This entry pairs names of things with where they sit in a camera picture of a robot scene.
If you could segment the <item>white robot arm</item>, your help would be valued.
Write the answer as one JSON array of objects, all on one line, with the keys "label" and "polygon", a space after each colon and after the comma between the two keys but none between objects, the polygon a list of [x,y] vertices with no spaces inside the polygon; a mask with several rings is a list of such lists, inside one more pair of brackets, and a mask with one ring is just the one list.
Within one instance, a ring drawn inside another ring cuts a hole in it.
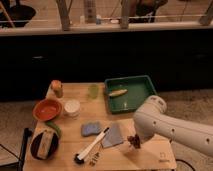
[{"label": "white robot arm", "polygon": [[213,126],[168,116],[166,110],[166,102],[151,95],[135,111],[133,122],[140,141],[158,134],[213,157]]}]

